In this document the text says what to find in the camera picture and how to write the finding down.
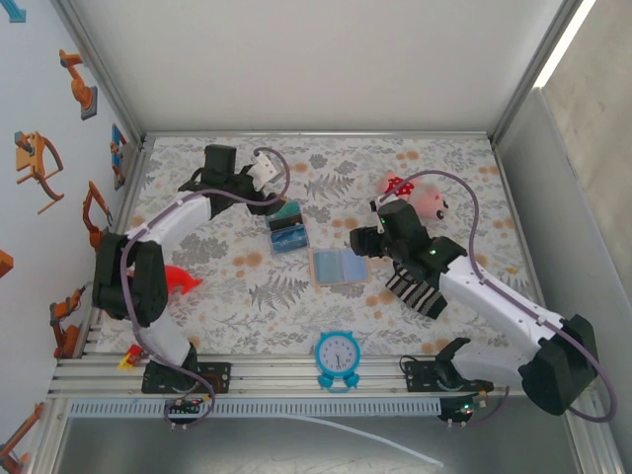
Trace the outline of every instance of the gray wall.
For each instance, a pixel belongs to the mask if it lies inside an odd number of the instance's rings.
[[[594,327],[599,360],[619,394],[610,424],[632,469],[632,306],[540,90],[522,105],[497,153],[505,167],[546,305]],[[607,406],[607,397],[602,397]]]
[[[544,87],[628,298],[632,298],[630,19],[630,0],[597,1]]]

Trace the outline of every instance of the red toy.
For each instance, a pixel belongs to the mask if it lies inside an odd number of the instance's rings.
[[[186,270],[173,265],[165,265],[165,274],[167,274],[167,290],[170,293],[176,291],[176,288],[180,286],[182,294],[187,294],[203,282],[203,279],[195,279]]]

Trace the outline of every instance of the black and white striped object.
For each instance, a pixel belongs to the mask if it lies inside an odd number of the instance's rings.
[[[424,316],[436,319],[447,306],[447,301],[441,292],[425,281],[415,280],[400,264],[393,264],[393,266],[395,275],[388,280],[386,287],[408,307]]]

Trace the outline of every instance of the blue alarm clock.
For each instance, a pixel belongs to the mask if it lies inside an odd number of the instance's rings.
[[[359,375],[356,373],[359,365],[359,345],[352,333],[335,331],[322,333],[316,346],[316,363],[321,371],[318,383],[321,388],[330,392],[347,392],[351,388],[357,388]],[[347,385],[345,389],[332,388],[334,381],[343,380]]]

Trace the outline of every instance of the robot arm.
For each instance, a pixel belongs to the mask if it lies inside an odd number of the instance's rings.
[[[166,308],[164,255],[200,225],[236,202],[227,196],[202,196],[198,191],[219,190],[266,204],[275,200],[276,195],[265,196],[262,187],[278,175],[278,170],[263,153],[256,157],[254,165],[244,167],[239,174],[234,173],[235,148],[209,145],[204,153],[204,167],[179,188],[176,200],[149,226],[143,224],[126,235],[104,235],[97,254],[92,295],[95,306],[106,310],[111,317],[120,320],[129,317],[120,280],[120,261],[123,248],[128,242],[135,241],[125,270],[134,266],[133,276],[127,276],[127,283],[139,326],[136,335],[149,346],[151,352],[163,359],[156,361],[182,367],[189,372],[197,371],[197,356]],[[279,211],[283,204],[281,200],[266,205],[249,204],[249,209],[255,214],[272,214]],[[179,390],[187,390],[195,382],[184,375],[172,377],[172,380],[173,386]]]
[[[579,315],[566,320],[484,270],[475,269],[461,246],[446,237],[431,238],[405,201],[388,201],[376,211],[378,226],[351,233],[356,254],[390,257],[417,281],[425,281],[444,296],[475,309],[513,343],[512,348],[488,348],[457,338],[436,357],[439,382],[448,389],[458,388],[467,380],[521,384],[544,411],[564,413],[594,380],[596,372],[559,333],[566,333],[596,357],[591,324]]]

